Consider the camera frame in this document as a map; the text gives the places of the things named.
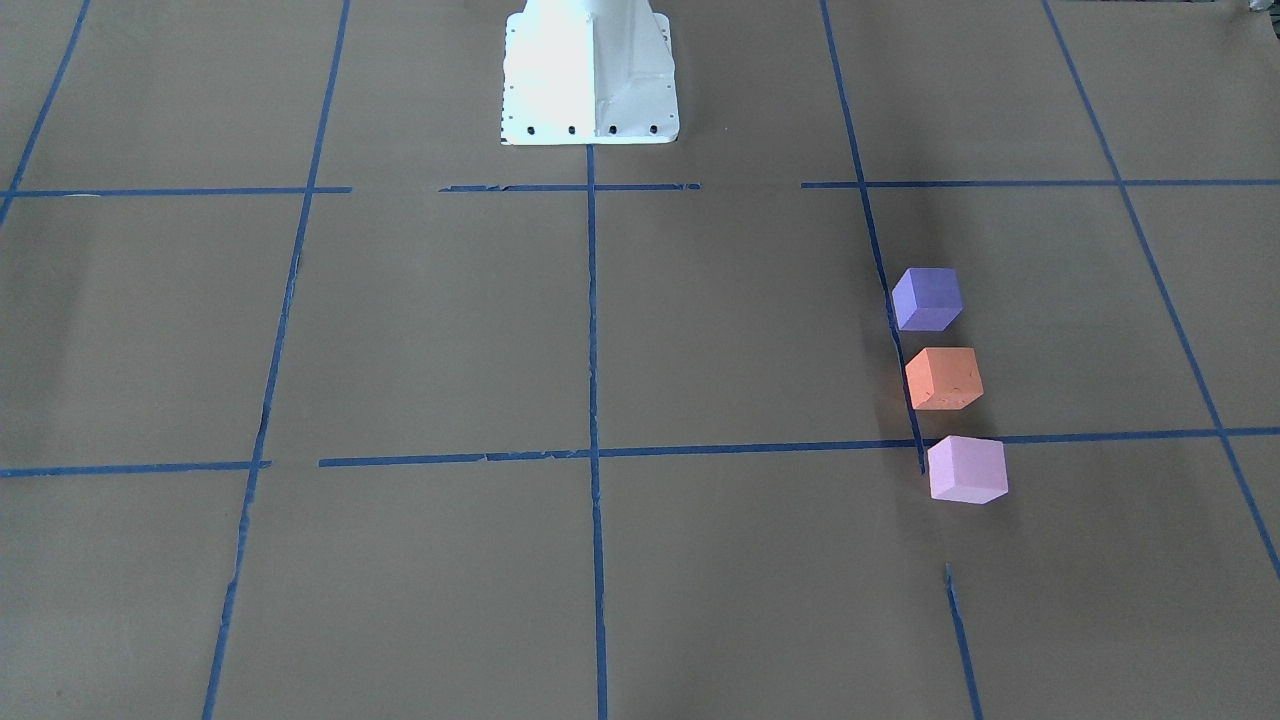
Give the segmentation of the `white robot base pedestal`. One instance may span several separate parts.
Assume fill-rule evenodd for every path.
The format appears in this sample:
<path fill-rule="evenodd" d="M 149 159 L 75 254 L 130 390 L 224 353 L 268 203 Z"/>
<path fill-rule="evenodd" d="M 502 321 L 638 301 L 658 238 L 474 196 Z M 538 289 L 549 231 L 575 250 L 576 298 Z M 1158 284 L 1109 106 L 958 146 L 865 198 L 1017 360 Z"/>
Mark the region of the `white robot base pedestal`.
<path fill-rule="evenodd" d="M 649 1 L 527 1 L 506 18 L 500 142 L 672 143 L 672 27 Z"/>

